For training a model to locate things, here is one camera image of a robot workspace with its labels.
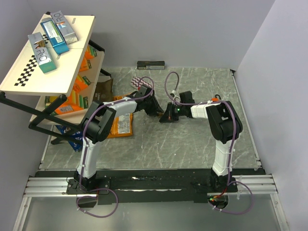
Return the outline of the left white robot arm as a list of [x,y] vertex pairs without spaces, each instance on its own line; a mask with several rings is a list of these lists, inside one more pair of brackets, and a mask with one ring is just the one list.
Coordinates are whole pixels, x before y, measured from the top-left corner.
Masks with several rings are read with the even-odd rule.
[[144,110],[149,116],[158,116],[163,112],[154,94],[153,87],[141,85],[135,91],[120,100],[100,103],[89,107],[80,123],[82,131],[82,154],[74,180],[83,193],[95,188],[96,163],[101,143],[110,134],[115,118]]

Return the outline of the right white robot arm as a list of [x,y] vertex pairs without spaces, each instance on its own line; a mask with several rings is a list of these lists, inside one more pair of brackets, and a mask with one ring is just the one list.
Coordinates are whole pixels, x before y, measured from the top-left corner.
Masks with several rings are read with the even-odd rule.
[[172,123],[179,117],[204,118],[216,140],[215,160],[211,168],[210,186],[220,192],[231,182],[232,156],[236,140],[243,131],[243,125],[230,101],[215,97],[207,103],[196,104],[190,91],[180,93],[180,101],[167,104],[160,123]]

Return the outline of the orange black padlock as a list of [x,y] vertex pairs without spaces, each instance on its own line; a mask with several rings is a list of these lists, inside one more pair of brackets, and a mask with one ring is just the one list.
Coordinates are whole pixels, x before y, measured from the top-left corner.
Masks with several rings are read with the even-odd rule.
[[221,100],[221,96],[219,94],[215,94],[215,96],[211,99],[213,102],[218,102]]

